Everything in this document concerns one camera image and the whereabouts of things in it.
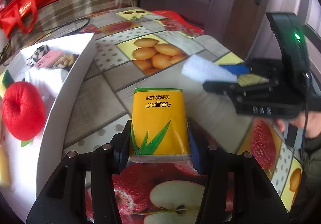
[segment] red plush apple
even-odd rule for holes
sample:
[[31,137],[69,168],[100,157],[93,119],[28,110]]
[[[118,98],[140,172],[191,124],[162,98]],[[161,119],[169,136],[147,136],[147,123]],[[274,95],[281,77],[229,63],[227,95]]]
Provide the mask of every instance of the red plush apple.
[[34,138],[46,121],[41,96],[36,87],[27,82],[9,86],[2,101],[2,115],[9,132],[22,141]]

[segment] white box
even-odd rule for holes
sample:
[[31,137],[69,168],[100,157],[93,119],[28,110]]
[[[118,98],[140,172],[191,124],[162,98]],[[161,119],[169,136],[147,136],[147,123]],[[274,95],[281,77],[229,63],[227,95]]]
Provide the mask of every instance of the white box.
[[21,141],[13,137],[2,124],[1,137],[6,136],[2,145],[8,155],[12,185],[10,188],[1,188],[1,193],[24,222],[37,195],[61,161],[69,117],[79,88],[97,52],[94,33],[71,35],[35,44],[21,50],[8,65],[7,70],[15,81],[22,80],[21,71],[25,69],[26,60],[42,45],[62,50],[66,54],[79,54],[79,57],[57,98],[52,98],[52,102],[47,103],[47,121],[32,143],[20,147]]

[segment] green leaf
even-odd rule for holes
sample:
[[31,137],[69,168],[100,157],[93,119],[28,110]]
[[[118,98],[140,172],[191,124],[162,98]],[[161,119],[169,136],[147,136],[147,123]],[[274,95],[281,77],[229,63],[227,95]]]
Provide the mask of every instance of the green leaf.
[[33,141],[33,139],[30,139],[29,141],[21,141],[20,146],[21,147],[25,147],[26,145],[28,145],[29,143],[31,143]]
[[145,88],[145,87],[138,87],[135,88],[135,93],[137,92],[150,92],[150,91],[179,91],[182,92],[181,88]]
[[133,150],[137,151],[139,150],[139,147],[136,143],[136,139],[135,139],[135,134],[134,134],[134,129],[133,129],[133,122],[132,122],[132,127],[130,128],[130,136],[132,137],[132,144],[133,144]]
[[168,129],[168,126],[170,125],[171,120],[168,121],[168,123],[159,131],[159,133],[151,140],[151,142],[141,151],[141,155],[152,155],[158,148],[159,144],[163,140],[164,135],[166,134],[166,131]]
[[135,155],[141,155],[142,150],[146,147],[147,139],[148,139],[148,130],[147,130],[147,133],[144,137],[144,140],[142,141],[141,147],[139,148],[138,151],[135,151]]

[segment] strawberry image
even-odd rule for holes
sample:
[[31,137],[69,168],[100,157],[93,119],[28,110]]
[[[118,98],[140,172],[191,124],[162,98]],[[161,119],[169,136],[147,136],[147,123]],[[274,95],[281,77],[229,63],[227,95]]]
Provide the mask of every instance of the strawberry image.
[[148,207],[153,182],[146,166],[133,163],[120,175],[113,175],[114,191],[120,215],[141,212]]
[[120,23],[112,24],[105,28],[106,32],[114,32],[114,31],[123,31],[131,27],[133,23],[131,21],[123,21]]
[[192,28],[186,27],[185,25],[173,19],[161,19],[160,21],[165,25],[165,28],[170,31],[180,31],[188,36],[199,36],[204,34]]
[[173,165],[177,169],[182,171],[184,174],[193,175],[193,176],[199,176],[199,174],[197,173],[197,170],[195,170],[193,168],[193,164],[192,164],[192,162],[190,160],[186,161],[186,162],[173,163]]
[[180,174],[180,171],[176,169],[173,163],[148,163],[146,167],[155,185],[175,180]]
[[84,27],[82,30],[80,30],[80,32],[82,33],[94,32],[95,34],[101,33],[101,31],[94,25],[88,25],[87,27]]
[[266,120],[262,118],[254,120],[251,153],[259,165],[265,169],[270,168],[275,162],[276,148],[272,132]]
[[143,215],[121,215],[122,224],[144,224]]
[[85,190],[85,207],[87,220],[94,222],[94,214],[92,212],[92,203],[91,203],[91,188]]
[[234,175],[232,172],[228,172],[227,175],[227,193],[226,193],[226,204],[225,211],[230,212],[233,210],[233,199],[234,199]]

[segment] white cloth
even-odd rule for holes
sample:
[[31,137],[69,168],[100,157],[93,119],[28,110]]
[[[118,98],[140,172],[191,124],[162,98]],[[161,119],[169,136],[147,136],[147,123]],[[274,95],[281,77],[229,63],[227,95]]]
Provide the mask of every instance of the white cloth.
[[205,81],[237,83],[238,77],[225,68],[198,55],[192,55],[182,68],[182,75],[203,84]]
[[26,82],[32,83],[39,91],[42,99],[49,96],[56,98],[68,75],[65,69],[49,69],[32,67],[25,73]]

